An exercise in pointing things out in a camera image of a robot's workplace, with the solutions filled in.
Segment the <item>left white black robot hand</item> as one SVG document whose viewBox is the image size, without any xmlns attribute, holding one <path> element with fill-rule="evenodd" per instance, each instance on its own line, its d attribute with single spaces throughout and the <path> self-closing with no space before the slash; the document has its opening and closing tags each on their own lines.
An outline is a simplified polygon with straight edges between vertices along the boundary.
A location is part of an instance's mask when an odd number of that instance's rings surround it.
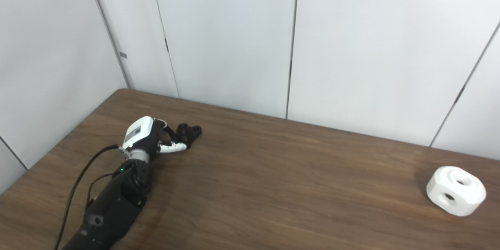
<svg viewBox="0 0 500 250">
<path fill-rule="evenodd" d="M 157 118 L 144 116 L 136 120 L 126 132 L 120 151 L 127 160 L 149 163 L 158 154 L 171 154 L 188 149 L 188 145 L 177 140 L 170 125 Z"/>
</svg>

